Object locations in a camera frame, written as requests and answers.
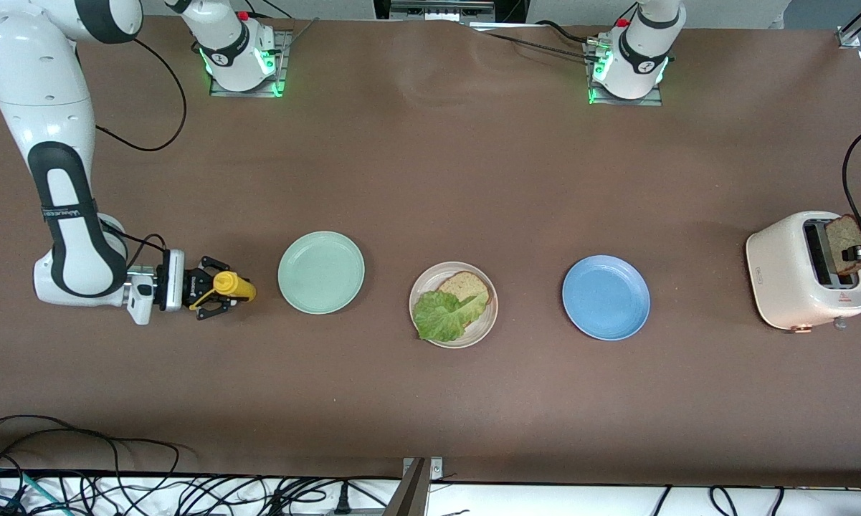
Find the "green plate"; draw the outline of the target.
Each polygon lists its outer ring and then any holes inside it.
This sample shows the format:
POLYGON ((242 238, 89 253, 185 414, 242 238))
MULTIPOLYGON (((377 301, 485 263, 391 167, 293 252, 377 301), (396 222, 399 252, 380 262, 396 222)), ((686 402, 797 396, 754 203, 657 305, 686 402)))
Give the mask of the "green plate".
POLYGON ((278 264, 284 300, 303 313, 327 315, 347 307, 364 284, 366 263, 352 239, 315 231, 296 239, 278 264))

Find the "small metal corner bracket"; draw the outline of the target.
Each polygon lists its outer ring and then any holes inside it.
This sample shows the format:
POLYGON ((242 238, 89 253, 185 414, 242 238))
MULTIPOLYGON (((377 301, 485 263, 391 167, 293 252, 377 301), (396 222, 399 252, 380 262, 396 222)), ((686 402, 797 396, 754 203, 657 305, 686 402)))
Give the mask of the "small metal corner bracket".
MULTIPOLYGON (((403 477, 410 470, 410 466, 416 461, 416 457, 405 457, 403 459, 403 477)), ((444 478, 444 462, 442 457, 426 457, 424 458, 424 466, 428 471, 430 482, 439 482, 444 478)))

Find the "green lettuce leaf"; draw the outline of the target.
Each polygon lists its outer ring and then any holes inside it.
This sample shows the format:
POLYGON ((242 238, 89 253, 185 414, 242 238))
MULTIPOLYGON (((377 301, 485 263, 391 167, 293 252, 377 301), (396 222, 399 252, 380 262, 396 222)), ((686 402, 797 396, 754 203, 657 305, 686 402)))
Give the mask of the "green lettuce leaf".
POLYGON ((414 304, 412 321, 422 340, 448 343, 460 339, 466 327, 485 312, 489 294, 482 292, 466 297, 440 291, 424 292, 414 304))

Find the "beige plate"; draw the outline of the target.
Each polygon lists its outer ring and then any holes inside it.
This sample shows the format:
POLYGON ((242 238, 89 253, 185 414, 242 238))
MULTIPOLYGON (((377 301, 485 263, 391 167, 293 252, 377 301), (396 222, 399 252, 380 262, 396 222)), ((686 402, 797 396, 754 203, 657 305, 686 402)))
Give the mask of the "beige plate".
POLYGON ((435 291, 437 287, 441 285, 447 278, 452 277, 452 275, 461 271, 468 271, 470 273, 478 274, 481 278, 483 278, 483 280, 487 282, 487 284, 489 284, 493 291, 495 291, 495 298, 493 298, 492 303, 489 304, 485 313, 482 314, 482 317, 480 317, 479 320, 470 323, 470 325, 466 327, 465 333, 462 337, 460 337, 460 339, 448 343, 426 340, 426 342, 432 343, 440 348, 460 349, 467 348, 472 346, 473 344, 479 343, 484 337, 488 335, 490 330, 493 329, 493 326, 495 326, 495 321, 497 319, 497 292, 495 289, 495 285, 493 285, 493 282, 490 281, 488 275, 483 273, 483 271, 480 270, 478 267, 473 267, 473 265, 467 264, 466 262, 440 262, 440 264, 435 264, 433 267, 430 267, 426 271, 424 271, 424 273, 421 273, 417 280, 414 281, 413 287, 409 294, 409 314, 411 320, 414 304, 417 303, 417 300, 421 296, 421 294, 423 294, 424 292, 435 291))

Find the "cream white toaster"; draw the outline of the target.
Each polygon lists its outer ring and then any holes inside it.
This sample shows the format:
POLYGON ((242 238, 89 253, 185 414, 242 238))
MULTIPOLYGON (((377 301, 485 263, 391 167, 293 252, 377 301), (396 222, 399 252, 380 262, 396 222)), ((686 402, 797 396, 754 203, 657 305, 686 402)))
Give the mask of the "cream white toaster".
POLYGON ((840 215, 807 210, 787 216, 747 239, 745 250, 753 297, 771 327, 804 333, 861 314, 861 269, 834 273, 824 226, 840 215))

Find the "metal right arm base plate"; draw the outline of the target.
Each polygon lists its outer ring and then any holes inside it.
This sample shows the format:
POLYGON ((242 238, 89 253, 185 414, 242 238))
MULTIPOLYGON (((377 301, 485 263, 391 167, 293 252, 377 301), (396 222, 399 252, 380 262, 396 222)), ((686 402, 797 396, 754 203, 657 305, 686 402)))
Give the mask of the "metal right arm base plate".
POLYGON ((210 66, 207 65, 210 97, 283 97, 292 41, 293 32, 290 30, 259 30, 254 57, 257 60, 256 71, 260 72, 262 82, 244 91, 232 91, 224 88, 215 78, 210 66))

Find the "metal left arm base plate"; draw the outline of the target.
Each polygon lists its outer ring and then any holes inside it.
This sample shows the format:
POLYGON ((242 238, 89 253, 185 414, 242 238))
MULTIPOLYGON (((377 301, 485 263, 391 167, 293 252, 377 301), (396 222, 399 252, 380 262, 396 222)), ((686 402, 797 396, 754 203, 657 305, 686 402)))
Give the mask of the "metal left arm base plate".
POLYGON ((670 58, 660 61, 628 62, 616 53, 610 39, 588 38, 582 44, 586 66, 587 87, 591 104, 646 105, 662 104, 660 82, 670 58))

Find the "black equipment rack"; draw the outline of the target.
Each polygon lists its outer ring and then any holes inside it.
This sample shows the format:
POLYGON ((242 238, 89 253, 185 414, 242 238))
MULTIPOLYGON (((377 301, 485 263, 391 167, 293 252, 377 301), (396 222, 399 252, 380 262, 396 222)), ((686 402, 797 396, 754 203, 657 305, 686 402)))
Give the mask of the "black equipment rack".
POLYGON ((523 22, 530 0, 371 0, 378 19, 523 22))

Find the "aluminium profile bar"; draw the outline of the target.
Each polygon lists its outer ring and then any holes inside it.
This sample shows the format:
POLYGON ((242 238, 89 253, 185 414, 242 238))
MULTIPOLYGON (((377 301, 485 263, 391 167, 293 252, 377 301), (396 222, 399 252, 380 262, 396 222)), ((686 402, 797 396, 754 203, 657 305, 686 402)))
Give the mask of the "aluminium profile bar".
POLYGON ((431 458, 406 460, 404 476, 382 516, 426 516, 427 497, 434 472, 431 458))

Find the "yellow mustard squeeze bottle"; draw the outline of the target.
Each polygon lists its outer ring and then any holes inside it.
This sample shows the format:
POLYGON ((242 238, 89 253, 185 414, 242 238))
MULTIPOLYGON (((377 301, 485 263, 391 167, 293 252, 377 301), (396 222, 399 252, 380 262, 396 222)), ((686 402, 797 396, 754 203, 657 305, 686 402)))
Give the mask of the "yellow mustard squeeze bottle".
POLYGON ((257 296, 256 287, 233 271, 218 274, 214 278, 213 288, 218 294, 233 298, 236 303, 250 302, 257 296))

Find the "blue plate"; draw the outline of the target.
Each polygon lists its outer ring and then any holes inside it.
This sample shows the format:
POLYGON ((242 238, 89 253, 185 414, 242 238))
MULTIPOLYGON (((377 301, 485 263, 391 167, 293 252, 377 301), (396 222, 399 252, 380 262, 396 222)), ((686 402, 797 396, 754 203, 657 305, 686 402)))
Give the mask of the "blue plate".
POLYGON ((618 342, 637 334, 649 320, 649 285, 617 256, 588 256, 572 265, 561 285, 568 319, 585 335, 618 342))

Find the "brown bread slice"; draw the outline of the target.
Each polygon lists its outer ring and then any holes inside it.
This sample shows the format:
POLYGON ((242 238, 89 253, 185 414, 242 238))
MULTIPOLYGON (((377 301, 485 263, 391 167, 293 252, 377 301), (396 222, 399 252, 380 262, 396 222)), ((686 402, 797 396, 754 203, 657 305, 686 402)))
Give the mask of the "brown bread slice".
POLYGON ((479 320, 495 298, 495 291, 478 274, 461 271, 447 278, 435 292, 449 312, 479 320))
POLYGON ((861 269, 861 258, 854 248, 861 248, 861 228, 856 216, 845 214, 827 222, 824 226, 834 273, 849 277, 861 269))

